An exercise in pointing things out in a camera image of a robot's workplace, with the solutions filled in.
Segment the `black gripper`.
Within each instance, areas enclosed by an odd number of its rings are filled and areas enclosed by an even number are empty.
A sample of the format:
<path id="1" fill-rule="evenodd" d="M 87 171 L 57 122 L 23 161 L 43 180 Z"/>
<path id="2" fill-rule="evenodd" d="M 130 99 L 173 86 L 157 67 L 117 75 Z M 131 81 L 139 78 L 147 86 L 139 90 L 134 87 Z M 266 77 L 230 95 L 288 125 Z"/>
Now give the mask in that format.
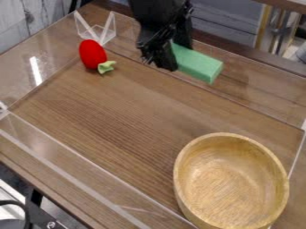
<path id="1" fill-rule="evenodd" d="M 146 63 L 170 72 L 178 69 L 171 40 L 193 48 L 194 11 L 190 0 L 129 0 L 133 16 L 141 24 L 137 47 Z"/>

